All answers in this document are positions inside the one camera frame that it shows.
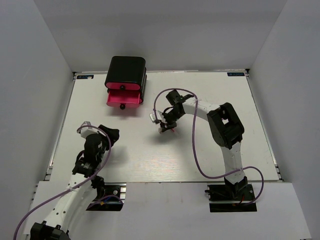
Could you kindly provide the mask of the pink top drawer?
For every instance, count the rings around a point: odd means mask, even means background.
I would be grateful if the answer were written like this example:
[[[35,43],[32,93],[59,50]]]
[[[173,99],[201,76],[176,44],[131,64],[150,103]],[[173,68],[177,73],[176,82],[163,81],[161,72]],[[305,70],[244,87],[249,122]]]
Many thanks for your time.
[[[108,82],[105,86],[110,90],[139,91],[141,89],[139,84],[129,82]]]

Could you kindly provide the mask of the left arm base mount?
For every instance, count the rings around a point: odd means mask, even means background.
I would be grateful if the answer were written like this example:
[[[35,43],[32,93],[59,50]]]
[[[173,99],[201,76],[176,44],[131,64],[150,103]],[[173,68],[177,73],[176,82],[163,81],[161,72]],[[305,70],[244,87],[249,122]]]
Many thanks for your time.
[[[87,211],[120,212],[122,210],[126,197],[126,183],[107,183],[103,177],[96,176],[91,181],[91,186],[96,190],[97,196],[87,207]]]

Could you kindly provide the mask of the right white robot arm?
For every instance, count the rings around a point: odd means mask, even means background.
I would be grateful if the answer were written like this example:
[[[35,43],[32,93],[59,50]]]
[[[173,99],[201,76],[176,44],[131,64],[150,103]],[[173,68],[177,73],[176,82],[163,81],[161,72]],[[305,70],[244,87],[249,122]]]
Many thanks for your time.
[[[177,127],[177,121],[184,115],[193,115],[191,144],[196,167],[200,174],[207,179],[224,179],[226,195],[236,200],[244,193],[248,179],[244,173],[241,157],[241,142],[245,132],[244,126],[232,104],[226,102],[218,105],[200,100],[197,95],[185,90],[187,95],[181,95],[178,88],[168,88],[166,99],[170,107],[163,111],[156,110],[156,102],[160,95],[155,97],[151,121],[159,124],[159,132],[164,133]],[[199,164],[195,133],[196,119],[201,118],[208,122],[210,132],[215,143],[220,147],[223,156],[225,174],[220,176],[206,175]]]

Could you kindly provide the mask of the pink drawer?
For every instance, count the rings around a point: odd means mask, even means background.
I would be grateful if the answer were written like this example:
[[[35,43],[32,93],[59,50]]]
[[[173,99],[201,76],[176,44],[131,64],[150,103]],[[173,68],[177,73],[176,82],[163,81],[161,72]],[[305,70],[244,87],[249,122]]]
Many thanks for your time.
[[[106,105],[109,107],[120,108],[138,108],[143,99],[139,91],[111,89],[108,92]]]
[[[108,82],[105,86],[110,90],[139,91],[141,89],[139,84],[129,82]]]

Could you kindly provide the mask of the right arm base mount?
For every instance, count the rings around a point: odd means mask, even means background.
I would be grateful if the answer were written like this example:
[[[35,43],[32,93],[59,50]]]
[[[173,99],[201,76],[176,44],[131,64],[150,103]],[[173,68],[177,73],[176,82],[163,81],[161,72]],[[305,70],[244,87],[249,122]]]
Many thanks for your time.
[[[248,184],[236,196],[228,195],[223,184],[208,185],[204,191],[209,199],[211,213],[249,213],[257,212],[256,203],[249,202],[255,199],[253,186]]]

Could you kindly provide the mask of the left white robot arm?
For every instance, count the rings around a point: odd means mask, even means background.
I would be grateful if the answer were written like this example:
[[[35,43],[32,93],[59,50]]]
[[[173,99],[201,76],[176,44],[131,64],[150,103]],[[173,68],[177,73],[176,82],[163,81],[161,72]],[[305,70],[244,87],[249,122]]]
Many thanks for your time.
[[[98,173],[107,163],[120,131],[85,121],[77,133],[85,140],[83,150],[76,157],[65,191],[55,197],[56,205],[42,222],[32,225],[32,240],[69,240],[81,214],[108,198],[104,178]]]

